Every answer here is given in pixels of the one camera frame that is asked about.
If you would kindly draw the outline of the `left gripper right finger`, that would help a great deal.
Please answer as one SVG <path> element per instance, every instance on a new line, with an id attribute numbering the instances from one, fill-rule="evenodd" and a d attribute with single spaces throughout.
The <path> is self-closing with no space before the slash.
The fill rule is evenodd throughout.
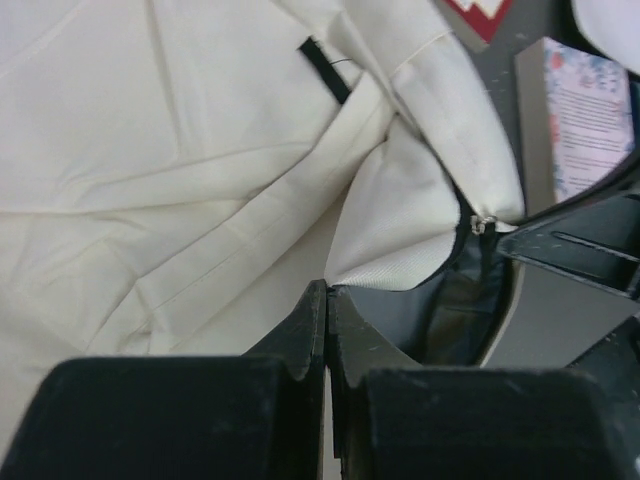
<path id="1" fill-rule="evenodd" d="M 565 368 L 427 367 L 331 292 L 326 339 L 346 479 L 639 475 L 635 319 Z"/>

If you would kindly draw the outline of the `white square notebook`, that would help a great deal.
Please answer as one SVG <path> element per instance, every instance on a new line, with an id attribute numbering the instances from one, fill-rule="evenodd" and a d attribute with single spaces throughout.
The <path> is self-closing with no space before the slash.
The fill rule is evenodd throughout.
<path id="1" fill-rule="evenodd" d="M 578 30 L 591 45 L 639 74 L 639 0 L 573 0 Z"/>

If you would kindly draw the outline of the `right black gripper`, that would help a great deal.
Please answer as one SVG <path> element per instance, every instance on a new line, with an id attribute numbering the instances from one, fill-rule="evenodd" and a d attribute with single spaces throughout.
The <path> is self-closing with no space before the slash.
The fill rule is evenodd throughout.
<path id="1" fill-rule="evenodd" d="M 639 157 L 587 191 L 530 216 L 496 251 L 512 297 L 483 367 L 572 363 L 639 310 Z"/>

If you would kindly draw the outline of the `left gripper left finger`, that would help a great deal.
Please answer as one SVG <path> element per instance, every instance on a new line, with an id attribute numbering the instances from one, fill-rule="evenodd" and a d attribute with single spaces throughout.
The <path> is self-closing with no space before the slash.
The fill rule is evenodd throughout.
<path id="1" fill-rule="evenodd" d="M 9 449 L 13 479 L 318 479 L 327 288 L 240 356 L 56 366 Z"/>

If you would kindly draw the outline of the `floral pink white book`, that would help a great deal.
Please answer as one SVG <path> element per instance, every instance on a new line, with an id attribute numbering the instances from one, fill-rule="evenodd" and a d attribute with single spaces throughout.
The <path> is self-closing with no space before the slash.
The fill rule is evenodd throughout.
<path id="1" fill-rule="evenodd" d="M 526 208 L 593 187 L 635 146 L 626 70 L 543 37 L 515 58 Z"/>

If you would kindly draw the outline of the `cream canvas student backpack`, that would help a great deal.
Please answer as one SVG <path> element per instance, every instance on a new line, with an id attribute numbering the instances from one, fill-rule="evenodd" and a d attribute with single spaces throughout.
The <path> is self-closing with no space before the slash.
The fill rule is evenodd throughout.
<path id="1" fill-rule="evenodd" d="M 237 353 L 308 282 L 409 290 L 524 214 L 429 1 L 1 5 L 1 440 L 58 363 Z"/>

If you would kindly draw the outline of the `red cover book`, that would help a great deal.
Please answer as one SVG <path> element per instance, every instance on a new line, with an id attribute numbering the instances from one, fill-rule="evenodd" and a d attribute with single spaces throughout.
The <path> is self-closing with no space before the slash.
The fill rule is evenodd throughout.
<path id="1" fill-rule="evenodd" d="M 512 4 L 512 0 L 435 1 L 456 36 L 476 53 L 490 45 Z"/>

